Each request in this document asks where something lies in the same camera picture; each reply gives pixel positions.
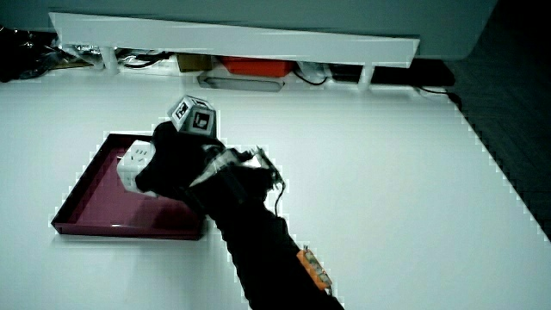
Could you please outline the person's right hand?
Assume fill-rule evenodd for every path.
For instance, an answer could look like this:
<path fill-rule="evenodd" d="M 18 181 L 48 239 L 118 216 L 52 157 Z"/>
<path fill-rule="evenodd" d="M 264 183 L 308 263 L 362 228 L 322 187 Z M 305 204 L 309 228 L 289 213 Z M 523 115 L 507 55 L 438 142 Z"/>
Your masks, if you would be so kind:
<path fill-rule="evenodd" d="M 216 110 L 207 100 L 183 96 L 167 116 L 153 131 L 151 158 L 133 177 L 137 191 L 176 199 L 214 177 L 228 181 L 230 192 L 241 199 L 252 194 L 248 181 L 260 190 L 262 201 L 272 189 L 285 189 L 279 170 L 262 148 L 241 152 L 217 139 Z"/>

